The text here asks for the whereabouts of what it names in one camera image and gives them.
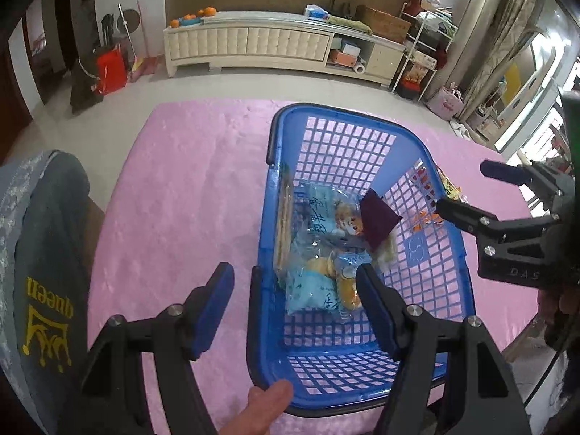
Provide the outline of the person's right hand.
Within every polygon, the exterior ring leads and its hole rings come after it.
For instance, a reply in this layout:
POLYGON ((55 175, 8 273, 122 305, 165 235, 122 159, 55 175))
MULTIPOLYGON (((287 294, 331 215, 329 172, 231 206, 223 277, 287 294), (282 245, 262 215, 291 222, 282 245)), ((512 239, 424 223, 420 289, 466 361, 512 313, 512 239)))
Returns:
POLYGON ((579 284, 541 282, 538 315, 546 324, 546 344, 565 352, 579 338, 579 284))

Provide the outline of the person's left hand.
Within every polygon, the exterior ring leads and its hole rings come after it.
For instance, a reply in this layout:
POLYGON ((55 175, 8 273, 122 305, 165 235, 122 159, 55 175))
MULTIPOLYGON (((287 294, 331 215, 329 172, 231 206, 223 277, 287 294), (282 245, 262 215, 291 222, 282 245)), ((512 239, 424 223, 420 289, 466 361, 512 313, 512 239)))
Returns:
POLYGON ((219 431, 222 435, 268 434, 275 420, 285 412, 293 398, 293 386, 288 380, 278 380, 263 390, 252 387, 247 406, 219 431))

